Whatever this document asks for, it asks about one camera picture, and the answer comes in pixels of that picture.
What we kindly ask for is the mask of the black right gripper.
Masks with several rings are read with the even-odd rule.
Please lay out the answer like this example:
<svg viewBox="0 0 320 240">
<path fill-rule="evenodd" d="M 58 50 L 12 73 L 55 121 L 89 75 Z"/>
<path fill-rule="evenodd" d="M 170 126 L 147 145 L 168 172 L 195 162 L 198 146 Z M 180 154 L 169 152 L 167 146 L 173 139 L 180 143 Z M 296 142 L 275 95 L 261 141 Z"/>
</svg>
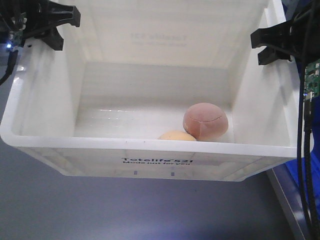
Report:
<svg viewBox="0 0 320 240">
<path fill-rule="evenodd" d="M 253 49 L 266 46 L 257 54 L 260 66 L 295 56 L 306 63 L 320 58 L 320 2 L 300 0 L 289 21 L 250 34 Z M 286 50 L 292 48 L 292 54 Z"/>
</svg>

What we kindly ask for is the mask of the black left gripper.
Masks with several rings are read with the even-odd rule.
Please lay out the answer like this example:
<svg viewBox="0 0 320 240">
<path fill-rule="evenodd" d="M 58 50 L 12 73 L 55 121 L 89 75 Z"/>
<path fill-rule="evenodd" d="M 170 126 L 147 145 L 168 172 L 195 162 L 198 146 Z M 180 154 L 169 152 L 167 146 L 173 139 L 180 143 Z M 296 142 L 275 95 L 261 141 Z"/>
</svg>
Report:
<svg viewBox="0 0 320 240">
<path fill-rule="evenodd" d="M 30 38 L 42 40 L 54 51 L 62 51 L 64 39 L 56 27 L 80 27 L 81 13 L 75 5 L 51 0 L 2 0 L 0 43 L 6 48 L 23 47 Z"/>
</svg>

